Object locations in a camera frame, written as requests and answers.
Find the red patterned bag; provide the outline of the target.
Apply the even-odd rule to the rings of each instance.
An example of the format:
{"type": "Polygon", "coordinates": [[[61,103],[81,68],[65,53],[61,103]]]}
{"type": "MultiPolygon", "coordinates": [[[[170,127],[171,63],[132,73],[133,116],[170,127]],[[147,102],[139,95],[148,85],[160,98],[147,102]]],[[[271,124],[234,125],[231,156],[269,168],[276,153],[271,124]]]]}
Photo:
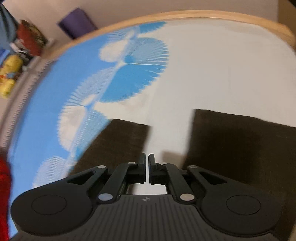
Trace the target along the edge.
{"type": "Polygon", "coordinates": [[[17,36],[32,56],[41,56],[41,53],[48,42],[41,31],[34,24],[29,23],[26,20],[21,20],[17,30],[17,36]]]}

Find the red folded sweater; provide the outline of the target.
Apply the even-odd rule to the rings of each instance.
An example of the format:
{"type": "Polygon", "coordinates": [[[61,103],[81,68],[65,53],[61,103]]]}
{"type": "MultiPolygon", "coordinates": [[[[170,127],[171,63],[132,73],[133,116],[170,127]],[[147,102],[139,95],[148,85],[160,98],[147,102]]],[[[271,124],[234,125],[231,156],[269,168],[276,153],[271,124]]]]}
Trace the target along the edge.
{"type": "Polygon", "coordinates": [[[9,240],[8,212],[11,191],[11,173],[6,160],[0,161],[0,236],[1,240],[9,240]]]}

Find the blue white patterned bedsheet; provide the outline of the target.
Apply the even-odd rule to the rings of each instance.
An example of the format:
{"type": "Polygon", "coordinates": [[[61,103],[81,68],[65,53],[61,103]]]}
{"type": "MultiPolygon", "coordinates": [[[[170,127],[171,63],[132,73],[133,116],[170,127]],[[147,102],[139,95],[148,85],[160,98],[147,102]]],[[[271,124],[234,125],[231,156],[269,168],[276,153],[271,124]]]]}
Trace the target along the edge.
{"type": "Polygon", "coordinates": [[[210,19],[75,45],[48,67],[18,123],[11,196],[64,178],[114,118],[152,127],[146,152],[184,154],[194,109],[295,126],[295,53],[263,27],[210,19]]]}

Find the purple cloth on wall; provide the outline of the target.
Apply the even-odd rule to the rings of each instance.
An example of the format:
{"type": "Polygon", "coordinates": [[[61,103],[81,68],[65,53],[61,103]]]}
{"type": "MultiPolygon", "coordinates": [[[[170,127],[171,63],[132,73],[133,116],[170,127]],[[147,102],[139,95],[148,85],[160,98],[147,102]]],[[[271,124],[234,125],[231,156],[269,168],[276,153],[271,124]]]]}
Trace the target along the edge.
{"type": "Polygon", "coordinates": [[[70,39],[77,39],[97,30],[91,18],[81,8],[74,9],[57,25],[70,39]]]}

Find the dark brown corduroy pants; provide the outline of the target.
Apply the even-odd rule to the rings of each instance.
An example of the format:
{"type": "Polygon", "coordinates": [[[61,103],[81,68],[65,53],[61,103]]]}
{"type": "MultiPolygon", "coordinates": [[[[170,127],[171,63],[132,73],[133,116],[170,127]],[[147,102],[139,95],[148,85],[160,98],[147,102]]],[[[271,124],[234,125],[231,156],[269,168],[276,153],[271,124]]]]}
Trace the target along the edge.
{"type": "MultiPolygon", "coordinates": [[[[150,127],[114,119],[87,145],[70,175],[97,165],[137,161],[150,127]]],[[[273,194],[286,194],[276,234],[288,240],[295,224],[295,128],[250,116],[194,111],[181,167],[196,165],[273,194]]]]}

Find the yellow plush toy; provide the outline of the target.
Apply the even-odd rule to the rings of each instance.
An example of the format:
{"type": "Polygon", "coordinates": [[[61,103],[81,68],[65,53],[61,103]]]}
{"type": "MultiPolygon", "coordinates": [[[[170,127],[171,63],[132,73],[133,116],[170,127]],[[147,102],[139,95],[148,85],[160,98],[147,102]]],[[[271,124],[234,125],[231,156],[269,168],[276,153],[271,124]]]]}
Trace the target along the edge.
{"type": "Polygon", "coordinates": [[[10,55],[1,66],[1,97],[8,98],[18,75],[21,72],[23,60],[18,55],[10,55]]]}

